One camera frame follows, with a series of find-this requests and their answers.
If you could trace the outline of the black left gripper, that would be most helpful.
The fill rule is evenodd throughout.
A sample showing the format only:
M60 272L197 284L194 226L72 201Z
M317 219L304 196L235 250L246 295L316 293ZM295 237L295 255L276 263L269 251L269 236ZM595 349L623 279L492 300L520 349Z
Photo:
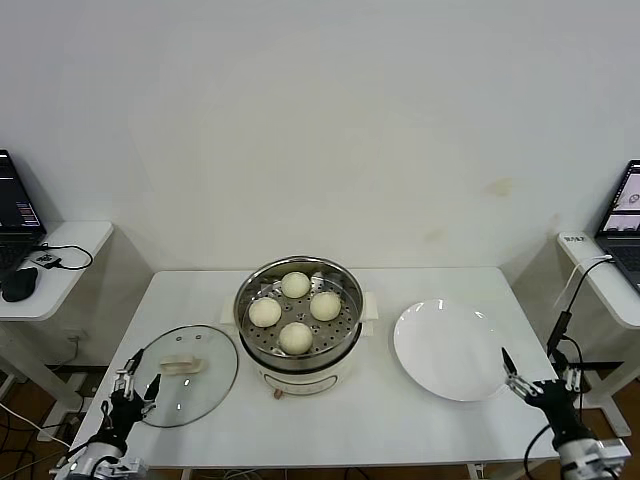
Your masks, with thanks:
M124 445L135 423L156 407L161 374L155 375L142 398L134 392L134 375L144 355L139 349L120 370L116 371L115 391L110 396L111 411L108 421L108 438L113 445Z

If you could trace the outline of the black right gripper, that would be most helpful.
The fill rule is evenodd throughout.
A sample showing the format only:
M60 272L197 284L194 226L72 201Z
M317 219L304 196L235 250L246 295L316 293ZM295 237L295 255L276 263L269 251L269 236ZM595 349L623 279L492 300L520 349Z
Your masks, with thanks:
M522 378L508 351L502 347L501 355L506 374L505 384L518 397L540 409L553 432L553 445L590 438L590 430L581 421L574 408L575 394L582 392L582 364L571 363L559 350L551 353L554 371L559 379L535 381Z

